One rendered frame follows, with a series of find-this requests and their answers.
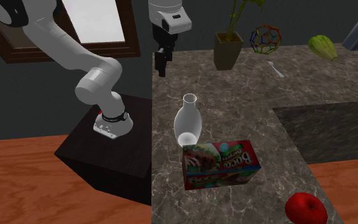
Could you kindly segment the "red food box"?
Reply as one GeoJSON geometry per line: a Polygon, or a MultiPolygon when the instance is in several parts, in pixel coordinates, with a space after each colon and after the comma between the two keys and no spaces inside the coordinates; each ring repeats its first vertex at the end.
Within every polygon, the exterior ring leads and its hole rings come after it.
{"type": "Polygon", "coordinates": [[[193,144],[182,149],[186,190],[244,185],[261,168],[249,140],[193,144]]]}

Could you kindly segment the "green squash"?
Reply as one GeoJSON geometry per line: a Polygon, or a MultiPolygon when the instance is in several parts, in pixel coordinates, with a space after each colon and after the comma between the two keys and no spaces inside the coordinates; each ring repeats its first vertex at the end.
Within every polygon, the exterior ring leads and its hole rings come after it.
{"type": "Polygon", "coordinates": [[[308,47],[320,58],[337,61],[338,54],[333,42],[325,35],[316,35],[309,39],[308,47]]]}

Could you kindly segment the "potted green plant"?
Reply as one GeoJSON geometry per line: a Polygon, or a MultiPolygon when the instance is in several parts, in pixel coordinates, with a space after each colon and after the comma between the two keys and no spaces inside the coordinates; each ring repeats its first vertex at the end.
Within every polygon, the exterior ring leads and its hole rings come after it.
{"type": "Polygon", "coordinates": [[[254,3],[263,11],[266,0],[241,0],[237,8],[237,0],[233,0],[233,9],[230,13],[230,23],[226,32],[216,32],[214,35],[214,65],[218,71],[228,71],[235,65],[244,41],[235,31],[235,27],[245,8],[246,3],[254,3]]]}

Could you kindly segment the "red apple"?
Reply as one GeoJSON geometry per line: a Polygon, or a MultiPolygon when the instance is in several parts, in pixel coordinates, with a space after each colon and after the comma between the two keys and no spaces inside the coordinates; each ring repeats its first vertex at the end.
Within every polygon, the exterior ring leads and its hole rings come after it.
{"type": "Polygon", "coordinates": [[[326,224],[328,220],[323,203],[305,192],[295,193],[287,200],[285,213],[294,224],[326,224]]]}

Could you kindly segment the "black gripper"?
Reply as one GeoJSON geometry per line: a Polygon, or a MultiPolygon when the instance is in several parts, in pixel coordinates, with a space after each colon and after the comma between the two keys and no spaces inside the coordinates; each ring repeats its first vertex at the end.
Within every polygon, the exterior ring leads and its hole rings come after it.
{"type": "Polygon", "coordinates": [[[152,24],[153,38],[158,43],[158,51],[154,52],[155,70],[159,77],[165,77],[168,61],[172,61],[172,52],[178,39],[178,34],[169,34],[163,28],[152,24]]]}

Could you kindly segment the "white plastic spoon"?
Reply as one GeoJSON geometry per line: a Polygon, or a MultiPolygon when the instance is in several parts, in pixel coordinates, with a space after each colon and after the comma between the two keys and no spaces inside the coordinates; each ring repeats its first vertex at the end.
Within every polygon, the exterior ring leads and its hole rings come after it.
{"type": "Polygon", "coordinates": [[[285,76],[275,68],[274,63],[272,61],[266,61],[271,67],[272,69],[281,77],[284,78],[285,76]]]}

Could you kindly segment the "dark robot stand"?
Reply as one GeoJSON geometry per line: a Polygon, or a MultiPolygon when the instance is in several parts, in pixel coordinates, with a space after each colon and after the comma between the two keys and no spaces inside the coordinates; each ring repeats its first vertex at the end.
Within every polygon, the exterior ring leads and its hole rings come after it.
{"type": "Polygon", "coordinates": [[[122,95],[132,130],[110,139],[93,130],[94,105],[55,151],[65,165],[94,189],[151,205],[152,100],[122,95]]]}

